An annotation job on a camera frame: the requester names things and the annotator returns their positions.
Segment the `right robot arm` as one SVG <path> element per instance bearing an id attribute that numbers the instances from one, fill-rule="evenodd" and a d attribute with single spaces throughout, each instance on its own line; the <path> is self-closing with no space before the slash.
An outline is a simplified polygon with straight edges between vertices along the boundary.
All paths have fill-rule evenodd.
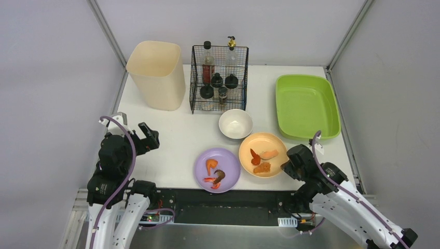
<path id="1" fill-rule="evenodd" d="M 313 152 L 297 145 L 281 169 L 303 185 L 293 194 L 292 213 L 314 212 L 344 231 L 362 248 L 410 248 L 418 235 L 381 214 L 331 162 L 317 165 Z"/>

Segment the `small pepper jar black lid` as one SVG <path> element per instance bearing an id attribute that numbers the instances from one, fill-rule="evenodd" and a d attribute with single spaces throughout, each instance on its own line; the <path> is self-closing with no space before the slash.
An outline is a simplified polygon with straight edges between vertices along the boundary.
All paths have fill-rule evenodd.
<path id="1" fill-rule="evenodd" d="M 220 87 L 218 89 L 218 97 L 219 97 L 219 102 L 221 105 L 226 103 L 227 95 L 228 95 L 228 88 Z"/>

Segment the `soy sauce bottle red label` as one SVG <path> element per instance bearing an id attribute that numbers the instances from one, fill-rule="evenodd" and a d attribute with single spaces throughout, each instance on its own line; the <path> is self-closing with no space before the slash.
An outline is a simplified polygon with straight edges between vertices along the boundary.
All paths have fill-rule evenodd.
<path id="1" fill-rule="evenodd" d="M 211 79 L 215 74 L 215 58 L 212 52 L 210 41 L 205 41 L 203 44 L 204 52 L 202 55 L 202 82 L 204 85 L 209 85 Z"/>

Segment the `beige plastic bin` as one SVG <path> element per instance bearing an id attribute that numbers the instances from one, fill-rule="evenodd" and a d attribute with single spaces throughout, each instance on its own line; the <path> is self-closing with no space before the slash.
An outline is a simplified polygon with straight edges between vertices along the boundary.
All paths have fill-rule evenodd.
<path id="1" fill-rule="evenodd" d="M 130 55 L 126 70 L 149 107 L 174 111 L 181 106 L 186 87 L 179 45 L 143 41 Z"/>

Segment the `salt shaker black pump lid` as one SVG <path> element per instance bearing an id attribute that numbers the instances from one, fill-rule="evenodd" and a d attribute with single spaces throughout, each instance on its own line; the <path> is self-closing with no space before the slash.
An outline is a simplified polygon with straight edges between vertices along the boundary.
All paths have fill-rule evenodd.
<path id="1" fill-rule="evenodd" d="M 220 73 L 214 73 L 211 78 L 211 86 L 214 89 L 214 98 L 219 98 L 219 90 L 223 85 L 224 81 Z"/>

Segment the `orange plastic plate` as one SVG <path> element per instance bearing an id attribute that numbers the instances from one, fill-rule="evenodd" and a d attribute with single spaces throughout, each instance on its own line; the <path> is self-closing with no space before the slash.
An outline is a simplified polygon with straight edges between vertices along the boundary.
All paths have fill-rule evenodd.
<path id="1" fill-rule="evenodd" d="M 275 135 L 258 132 L 249 135 L 240 145 L 238 156 L 243 168 L 260 178 L 270 178 L 282 171 L 288 161 L 284 143 Z"/>

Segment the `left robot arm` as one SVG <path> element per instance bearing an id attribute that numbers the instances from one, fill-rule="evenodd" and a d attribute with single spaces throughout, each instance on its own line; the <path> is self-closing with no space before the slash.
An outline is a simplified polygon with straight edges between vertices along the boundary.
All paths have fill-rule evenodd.
<path id="1" fill-rule="evenodd" d="M 107 132 L 101 142 L 99 160 L 87 184 L 89 228 L 86 248 L 129 248 L 139 221 L 157 200 L 156 184 L 129 177 L 137 156 L 159 148 L 159 133 L 139 123 L 145 138 L 135 131 Z"/>

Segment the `white shaker black spout lid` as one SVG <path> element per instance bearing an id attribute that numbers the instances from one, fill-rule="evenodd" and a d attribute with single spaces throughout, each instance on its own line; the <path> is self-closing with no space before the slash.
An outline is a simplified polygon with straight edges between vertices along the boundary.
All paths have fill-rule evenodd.
<path id="1" fill-rule="evenodd" d="M 200 107 L 202 110 L 211 111 L 213 108 L 214 89 L 211 85 L 204 85 L 200 88 Z"/>

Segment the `clear bottle gold pump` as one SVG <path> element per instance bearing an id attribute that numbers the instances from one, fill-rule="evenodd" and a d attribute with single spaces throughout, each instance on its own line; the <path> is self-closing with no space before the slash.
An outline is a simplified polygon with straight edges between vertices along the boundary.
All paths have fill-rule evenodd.
<path id="1" fill-rule="evenodd" d="M 225 63 L 226 66 L 236 66 L 237 65 L 237 52 L 236 52 L 236 41 L 234 36 L 228 36 L 229 42 L 227 44 L 228 50 L 226 53 Z"/>

